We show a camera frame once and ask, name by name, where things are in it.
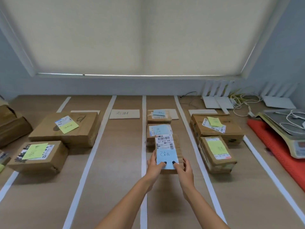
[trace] scale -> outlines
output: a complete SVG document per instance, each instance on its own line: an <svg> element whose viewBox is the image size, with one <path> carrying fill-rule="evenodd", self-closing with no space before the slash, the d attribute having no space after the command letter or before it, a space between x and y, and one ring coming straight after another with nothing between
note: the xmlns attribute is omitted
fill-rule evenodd
<svg viewBox="0 0 305 229"><path fill-rule="evenodd" d="M305 158L305 130L287 124L280 125L280 123L289 123L286 117L290 113L290 111L291 109L265 110L263 112L259 112L256 117L261 118L284 139L284 141L288 145L292 157L297 159ZM293 112L305 113L305 110L294 109ZM295 115L305 118L305 114L295 113ZM292 116L289 116L289 120L300 126L304 122L303 119L293 118ZM300 135L289 130L293 130L295 132L302 132L304 134Z"/></svg>

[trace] hand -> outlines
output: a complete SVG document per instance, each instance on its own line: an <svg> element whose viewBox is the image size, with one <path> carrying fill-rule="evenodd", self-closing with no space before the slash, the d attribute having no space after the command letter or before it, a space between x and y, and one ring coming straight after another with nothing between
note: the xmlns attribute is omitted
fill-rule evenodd
<svg viewBox="0 0 305 229"><path fill-rule="evenodd" d="M147 160L147 171L144 176L149 181L148 192L153 188L154 183L156 182L161 170L166 166L166 163L161 162L159 165L156 163L156 151L154 150L152 156Z"/></svg>
<svg viewBox="0 0 305 229"><path fill-rule="evenodd" d="M192 188L195 188L194 185L194 175L191 168L191 164L188 159L183 158L183 163L185 165L185 171L179 166L178 163L174 163L173 166L177 170L180 186L183 191L184 198L188 201L186 192Z"/></svg>

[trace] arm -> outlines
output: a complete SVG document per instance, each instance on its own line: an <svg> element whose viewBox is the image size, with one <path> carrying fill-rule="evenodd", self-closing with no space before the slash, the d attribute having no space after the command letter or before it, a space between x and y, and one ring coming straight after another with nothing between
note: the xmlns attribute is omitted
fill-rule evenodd
<svg viewBox="0 0 305 229"><path fill-rule="evenodd" d="M175 162L173 162L173 166L178 172L183 196L191 205L200 226L203 229L230 229L196 190L190 162L186 158L183 160L185 171Z"/></svg>
<svg viewBox="0 0 305 229"><path fill-rule="evenodd" d="M157 180L161 169L166 165L156 164L156 153L152 153L147 161L147 172L122 198L122 200L106 215L95 229L123 229L131 228L139 211L142 201Z"/></svg>

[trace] floor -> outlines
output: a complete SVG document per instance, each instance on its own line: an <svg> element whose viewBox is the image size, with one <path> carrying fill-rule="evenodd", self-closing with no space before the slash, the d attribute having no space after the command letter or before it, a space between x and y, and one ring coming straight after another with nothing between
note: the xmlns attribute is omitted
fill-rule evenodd
<svg viewBox="0 0 305 229"><path fill-rule="evenodd" d="M47 114L56 112L66 98L67 96L19 96L11 105L35 128ZM101 121L111 98L112 96L72 96L63 111L100 110ZM199 97L186 96L179 101L188 122L189 109L204 108ZM252 104L251 107L253 113L265 108L262 103ZM147 110L163 108L177 109L173 96L146 97ZM66 222L65 228L94 228L131 189L141 177L142 96L117 96L113 109L140 109L141 118L107 121L75 215L69 210L91 149L71 150L62 172L56 177L31 177L19 174L0 202L0 223L3 228L63 228L68 213L70 213L69 219L74 216L74 220L71 227ZM242 109L239 114L246 112L247 109ZM171 123L173 132L178 134L183 155L191 162L196 188L213 206L190 137L179 112L178 115L179 119ZM265 146L247 126L247 118L232 113L231 115L301 210L305 212L305 193L277 160L266 152ZM15 154L25 141L27 141L26 136L2 150ZM232 173L209 174L227 224L231 228L238 229L304 228L302 221L246 144L242 142L238 146L229 148L238 161ZM150 155L150 151L147 150L147 159ZM13 170L5 168L0 174L0 189L12 173ZM200 228L192 209L183 198L177 175L160 176L152 191L148 193L147 227ZM135 219L133 228L140 228L140 213Z"/></svg>

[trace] red cloth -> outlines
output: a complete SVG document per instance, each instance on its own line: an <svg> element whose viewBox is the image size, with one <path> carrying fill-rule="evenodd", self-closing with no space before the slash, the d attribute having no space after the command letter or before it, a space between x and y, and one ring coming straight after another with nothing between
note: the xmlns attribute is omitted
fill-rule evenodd
<svg viewBox="0 0 305 229"><path fill-rule="evenodd" d="M248 120L247 124L256 133L258 138L271 150L284 169L292 176L298 185L305 191L305 159L296 159L290 155L287 144L267 123L257 120Z"/></svg>

